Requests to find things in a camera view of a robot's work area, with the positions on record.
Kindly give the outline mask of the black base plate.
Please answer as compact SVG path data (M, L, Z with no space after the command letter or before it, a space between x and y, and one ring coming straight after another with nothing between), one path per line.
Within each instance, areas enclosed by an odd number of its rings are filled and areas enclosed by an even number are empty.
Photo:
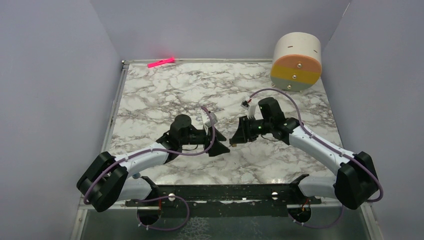
M199 218L287 217L290 209L321 203L301 193L298 184L305 177L301 175L291 183L212 185L156 185L145 177L151 189L146 199L151 201L132 197L125 205L143 215L162 218L184 217L186 213Z

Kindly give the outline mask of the pink marker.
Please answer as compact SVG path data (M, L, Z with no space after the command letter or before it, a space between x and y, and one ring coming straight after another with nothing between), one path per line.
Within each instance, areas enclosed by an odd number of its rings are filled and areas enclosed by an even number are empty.
M155 68L155 67L158 67L158 66L162 66L162 65L165 65L165 64L171 64L171 63L174 63L174 62L175 62L175 58L170 57L170 58L167 58L167 59L161 59L161 60L158 60L158 61L155 61L155 62L148 63L147 67L148 68Z

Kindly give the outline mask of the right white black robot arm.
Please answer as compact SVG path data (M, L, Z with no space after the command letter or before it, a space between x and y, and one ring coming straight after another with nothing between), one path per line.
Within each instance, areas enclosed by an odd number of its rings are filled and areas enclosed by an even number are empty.
M272 136L300 149L322 163L332 177L306 176L288 190L289 199L300 204L308 197L337 199L356 210L378 190L377 173L371 156L363 151L354 153L342 149L312 134L298 119L285 117L276 99L267 97L258 102L262 118L246 115L239 118L231 145L254 142L260 135Z

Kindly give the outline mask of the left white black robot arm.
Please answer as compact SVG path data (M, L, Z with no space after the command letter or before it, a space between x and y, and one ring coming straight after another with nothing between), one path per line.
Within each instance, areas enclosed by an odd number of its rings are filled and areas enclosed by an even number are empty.
M229 153L223 143L226 138L214 126L216 122L214 113L209 112L203 117L203 129L197 129L188 115L179 114L169 130L148 147L118 156L108 151L100 153L76 184L84 204L93 206L97 212L123 200L139 199L144 205L152 205L157 200L157 191L151 184L144 179L135 184L127 180L185 155L185 145L202 145L201 154L209 157Z

